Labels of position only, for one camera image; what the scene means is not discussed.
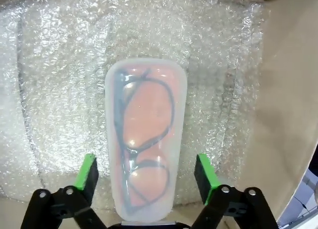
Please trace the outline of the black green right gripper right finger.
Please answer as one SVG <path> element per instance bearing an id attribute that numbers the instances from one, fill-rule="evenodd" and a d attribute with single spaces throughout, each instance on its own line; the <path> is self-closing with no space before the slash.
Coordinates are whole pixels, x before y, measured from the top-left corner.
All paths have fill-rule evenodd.
<path id="1" fill-rule="evenodd" d="M 239 191 L 221 184 L 204 153 L 196 157 L 194 176 L 205 207 L 191 226 L 193 229 L 215 229 L 224 216 L 234 218 L 241 229 L 278 228 L 262 191 L 257 187 Z"/>

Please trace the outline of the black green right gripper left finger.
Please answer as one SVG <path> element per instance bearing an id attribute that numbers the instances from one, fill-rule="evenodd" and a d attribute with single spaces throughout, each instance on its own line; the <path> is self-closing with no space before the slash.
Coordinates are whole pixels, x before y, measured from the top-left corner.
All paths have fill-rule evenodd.
<path id="1" fill-rule="evenodd" d="M 98 182 L 96 156 L 86 154 L 74 185 L 33 192 L 23 218 L 25 229 L 57 229 L 64 219 L 74 219 L 80 229 L 105 229 L 107 226 L 91 208 Z"/>

